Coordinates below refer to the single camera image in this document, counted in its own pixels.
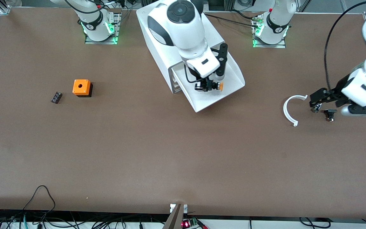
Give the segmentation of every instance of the small black part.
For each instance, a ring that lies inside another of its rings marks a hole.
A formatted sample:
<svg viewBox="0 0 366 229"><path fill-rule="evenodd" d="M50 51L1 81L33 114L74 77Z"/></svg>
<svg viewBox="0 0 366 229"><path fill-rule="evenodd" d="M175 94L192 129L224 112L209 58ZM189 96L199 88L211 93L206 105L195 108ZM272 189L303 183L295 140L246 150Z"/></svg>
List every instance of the small black part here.
<svg viewBox="0 0 366 229"><path fill-rule="evenodd" d="M207 92L209 90L218 89L218 83L215 83L213 80L206 77L196 82L194 89Z"/></svg>
<svg viewBox="0 0 366 229"><path fill-rule="evenodd" d="M324 111L324 114L326 115L326 119L329 122L333 122L334 121L334 113L336 113L337 110L335 109L327 109Z"/></svg>
<svg viewBox="0 0 366 229"><path fill-rule="evenodd" d="M88 92L88 95L78 95L77 97L90 98L92 95L93 95L93 83L90 83L90 91Z"/></svg>
<svg viewBox="0 0 366 229"><path fill-rule="evenodd" d="M362 87L362 89L366 90L365 84L362 84L361 87Z"/></svg>
<svg viewBox="0 0 366 229"><path fill-rule="evenodd" d="M56 92L56 94L53 97L53 99L51 100L51 102L57 104L60 101L62 95L63 95L63 93Z"/></svg>
<svg viewBox="0 0 366 229"><path fill-rule="evenodd" d="M211 51L218 53L216 56L217 60L220 62L219 68L215 71L218 76L222 76L225 73L225 64L227 62L227 53L228 53L228 45L226 43L222 43L220 45L220 49L217 50L215 48L211 48Z"/></svg>
<svg viewBox="0 0 366 229"><path fill-rule="evenodd" d="M316 105L314 105L314 107L312 107L311 108L311 111L313 112L313 113L318 113L318 111L320 110L320 108L321 108L321 103L317 103Z"/></svg>

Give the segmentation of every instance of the metal bracket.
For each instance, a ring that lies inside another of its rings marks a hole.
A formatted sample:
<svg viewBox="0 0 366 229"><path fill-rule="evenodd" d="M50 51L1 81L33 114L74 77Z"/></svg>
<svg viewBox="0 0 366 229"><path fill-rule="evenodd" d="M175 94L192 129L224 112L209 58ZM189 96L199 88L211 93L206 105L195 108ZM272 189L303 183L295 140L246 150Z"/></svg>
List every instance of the metal bracket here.
<svg viewBox="0 0 366 229"><path fill-rule="evenodd" d="M172 211L174 210L174 207L176 206L176 204L170 204L170 213L172 213ZM184 214L187 214L187 205L183 205L183 210L184 210Z"/></svg>
<svg viewBox="0 0 366 229"><path fill-rule="evenodd" d="M10 9L10 6L7 7L6 11L0 9L0 15L8 15L10 13Z"/></svg>

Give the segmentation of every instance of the black electronic component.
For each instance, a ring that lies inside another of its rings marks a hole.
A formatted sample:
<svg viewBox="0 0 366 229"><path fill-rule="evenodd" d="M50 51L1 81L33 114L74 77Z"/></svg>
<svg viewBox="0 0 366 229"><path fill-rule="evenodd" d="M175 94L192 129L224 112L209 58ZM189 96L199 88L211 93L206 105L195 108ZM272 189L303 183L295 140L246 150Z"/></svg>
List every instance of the black electronic component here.
<svg viewBox="0 0 366 229"><path fill-rule="evenodd" d="M191 218L188 220L183 220L182 222L182 229L187 229L189 227L192 227L194 225L197 225L197 219L196 218Z"/></svg>
<svg viewBox="0 0 366 229"><path fill-rule="evenodd" d="M326 115L326 120L329 122L334 122L334 113L336 113L337 110L335 109L327 109L324 111L324 114Z"/></svg>
<svg viewBox="0 0 366 229"><path fill-rule="evenodd" d="M53 99L51 100L51 102L57 104L60 101L62 95L63 95L63 93L56 92L56 94L53 97Z"/></svg>

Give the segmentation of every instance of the green led light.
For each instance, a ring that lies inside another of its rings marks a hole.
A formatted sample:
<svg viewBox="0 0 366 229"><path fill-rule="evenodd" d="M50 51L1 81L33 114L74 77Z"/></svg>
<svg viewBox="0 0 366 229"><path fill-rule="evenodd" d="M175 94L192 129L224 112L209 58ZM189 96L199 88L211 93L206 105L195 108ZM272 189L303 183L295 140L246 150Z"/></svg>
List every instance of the green led light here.
<svg viewBox="0 0 366 229"><path fill-rule="evenodd" d="M118 44L118 37L112 38L112 42L114 43L114 45Z"/></svg>
<svg viewBox="0 0 366 229"><path fill-rule="evenodd" d="M107 30L109 33L113 33L114 32L114 26L111 25L110 23L106 23L105 26L107 27Z"/></svg>

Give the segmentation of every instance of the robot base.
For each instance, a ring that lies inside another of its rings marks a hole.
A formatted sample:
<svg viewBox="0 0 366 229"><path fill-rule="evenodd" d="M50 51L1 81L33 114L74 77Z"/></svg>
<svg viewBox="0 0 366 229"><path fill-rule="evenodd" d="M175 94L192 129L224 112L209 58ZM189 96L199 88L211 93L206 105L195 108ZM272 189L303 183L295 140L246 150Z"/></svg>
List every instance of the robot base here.
<svg viewBox="0 0 366 229"><path fill-rule="evenodd" d="M268 14L269 14L269 12L265 12L264 14L258 15L257 17L262 19L263 21L266 21L266 17ZM251 20L251 24L258 26L258 28L254 28L254 27L252 28L253 48L286 48L285 36L286 36L286 31L289 28L286 28L284 32L281 32L279 34L274 34L272 31L265 31L264 36L267 36L268 38L270 38L270 36L278 36L281 38L279 43L271 45L271 44L267 44L267 43L263 42L259 37L262 34L262 30L264 30L264 29L270 30L271 28L269 28L267 25L265 25L262 21L254 22L253 20Z"/></svg>
<svg viewBox="0 0 366 229"><path fill-rule="evenodd" d="M148 29L148 14L155 6L157 6L157 4L158 3L155 2L138 9L136 14L138 16L139 24L141 25L146 45L148 46L149 51L151 52L172 93L183 91L195 112L199 112L245 86L245 80L241 70L228 52L228 60L225 67L225 78L223 80L224 90L212 90L208 92L196 91L194 89L194 84L187 82L184 64L177 48L162 45L155 40ZM224 43L224 40L204 14L202 14L202 22L208 45L210 48L219 49L220 44ZM189 79L195 78L189 71L187 71L187 75Z"/></svg>
<svg viewBox="0 0 366 229"><path fill-rule="evenodd" d="M90 39L85 30L84 30L84 34L85 34L85 44L90 44L90 45L116 45L118 44L118 35L119 35L119 27L120 24L119 22L121 21L121 15L122 12L119 11L119 13L113 13L113 12L108 12L109 13L109 23L116 23L115 25L111 25L108 24L107 28L109 31L112 32L111 35L109 35L109 37L103 41L93 41L92 39Z"/></svg>

